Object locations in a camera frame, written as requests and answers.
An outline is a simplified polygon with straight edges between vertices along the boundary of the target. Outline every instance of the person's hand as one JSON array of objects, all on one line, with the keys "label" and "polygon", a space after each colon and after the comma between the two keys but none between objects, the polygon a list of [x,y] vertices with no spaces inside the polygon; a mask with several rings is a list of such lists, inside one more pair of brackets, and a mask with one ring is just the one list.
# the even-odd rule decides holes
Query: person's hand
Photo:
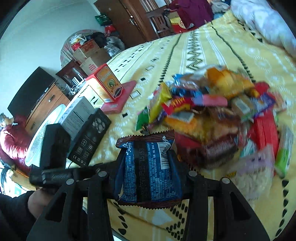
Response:
[{"label": "person's hand", "polygon": [[47,193],[42,188],[36,190],[28,200],[28,209],[37,219],[43,212],[43,209],[49,204],[53,195]]}]

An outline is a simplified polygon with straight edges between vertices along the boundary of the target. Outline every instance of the wooden cabinet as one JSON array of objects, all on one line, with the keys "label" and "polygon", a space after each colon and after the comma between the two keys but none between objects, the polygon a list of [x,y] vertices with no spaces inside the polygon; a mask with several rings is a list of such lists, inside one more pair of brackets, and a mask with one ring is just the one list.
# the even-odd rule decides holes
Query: wooden cabinet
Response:
[{"label": "wooden cabinet", "polygon": [[60,104],[68,105],[70,100],[62,93],[62,91],[52,84],[44,96],[36,104],[30,113],[26,131],[33,137],[48,115]]}]

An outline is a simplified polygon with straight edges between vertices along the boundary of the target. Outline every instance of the yellow bedspread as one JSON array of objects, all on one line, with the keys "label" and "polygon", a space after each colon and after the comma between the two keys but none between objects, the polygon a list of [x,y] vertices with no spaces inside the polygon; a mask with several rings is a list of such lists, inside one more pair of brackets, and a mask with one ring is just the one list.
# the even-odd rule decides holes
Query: yellow bedspread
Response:
[{"label": "yellow bedspread", "polygon": [[[148,96],[161,81],[172,79],[176,73],[191,73],[206,64],[226,65],[231,70],[244,68],[249,77],[267,81],[286,98],[288,110],[280,115],[295,132],[296,95],[294,62],[286,52],[263,44],[246,32],[228,11],[223,17],[189,33],[158,39],[127,49],[109,61],[108,65],[124,83],[137,80],[134,91],[139,96],[129,97],[122,113],[109,115],[112,121],[90,165],[116,159],[119,149],[116,140],[135,131],[137,113],[149,104]],[[222,168],[202,171],[207,178],[220,179]],[[271,240],[286,226],[296,210],[296,153],[293,146],[288,175],[281,180],[274,177],[269,195],[253,205]],[[118,206],[108,201],[112,228],[128,240],[180,240],[184,231],[188,201],[171,209],[148,210]],[[213,202],[209,199],[208,240],[213,239]]]}]

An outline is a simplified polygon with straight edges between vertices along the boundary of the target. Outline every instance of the red clothing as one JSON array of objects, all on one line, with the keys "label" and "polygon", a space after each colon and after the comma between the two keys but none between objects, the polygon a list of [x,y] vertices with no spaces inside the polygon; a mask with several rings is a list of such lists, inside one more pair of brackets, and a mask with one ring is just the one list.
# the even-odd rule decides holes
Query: red clothing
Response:
[{"label": "red clothing", "polygon": [[17,125],[8,125],[2,129],[0,144],[3,151],[14,160],[16,166],[28,174],[30,168],[25,165],[25,157],[31,143],[31,137],[25,130],[26,118],[16,116],[14,123],[17,123]]},{"label": "red clothing", "polygon": [[193,23],[199,28],[207,22],[212,21],[214,14],[207,0],[173,0],[170,3],[171,10],[177,10],[186,29]]}]

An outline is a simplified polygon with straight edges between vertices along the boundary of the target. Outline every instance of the white box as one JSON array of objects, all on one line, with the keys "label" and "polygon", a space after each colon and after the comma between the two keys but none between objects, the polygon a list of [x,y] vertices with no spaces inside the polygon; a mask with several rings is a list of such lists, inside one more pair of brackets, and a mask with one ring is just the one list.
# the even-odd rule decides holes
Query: white box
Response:
[{"label": "white box", "polygon": [[91,103],[84,97],[77,98],[59,120],[59,124],[69,133],[71,140],[74,140],[83,124],[87,121],[95,109]]}]

